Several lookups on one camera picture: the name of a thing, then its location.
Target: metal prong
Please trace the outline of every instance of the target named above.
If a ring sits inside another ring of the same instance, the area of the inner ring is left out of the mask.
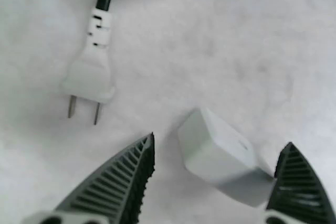
[[[75,112],[77,97],[72,95],[70,96],[69,109],[68,109],[68,118],[71,118]]]
[[[98,115],[99,115],[99,111],[100,111],[100,102],[97,103],[97,107],[96,107],[96,115],[94,117],[94,125],[97,125],[97,121],[98,121]]]

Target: white surface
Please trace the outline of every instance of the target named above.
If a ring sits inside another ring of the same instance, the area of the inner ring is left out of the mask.
[[[257,211],[184,168],[176,128],[205,105],[275,166],[293,141],[336,203],[336,0],[113,0],[116,95],[58,90],[96,0],[0,0],[0,219],[55,207],[110,156],[151,131],[156,171],[141,223],[253,223]]]
[[[112,15],[93,8],[88,20],[85,46],[70,63],[61,89],[65,94],[107,103],[114,94],[109,64]]]
[[[257,208],[268,202],[274,172],[264,167],[264,157],[251,142],[219,116],[197,108],[177,135],[185,167],[192,174],[243,204]]]

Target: white fabric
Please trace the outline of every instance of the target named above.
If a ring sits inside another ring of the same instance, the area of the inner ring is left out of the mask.
[[[58,90],[96,0],[0,0],[0,222],[53,209],[151,131],[156,171],[140,223],[253,223],[261,212],[183,167],[176,129],[197,105],[274,167],[293,141],[336,203],[336,0],[113,0],[112,102]]]

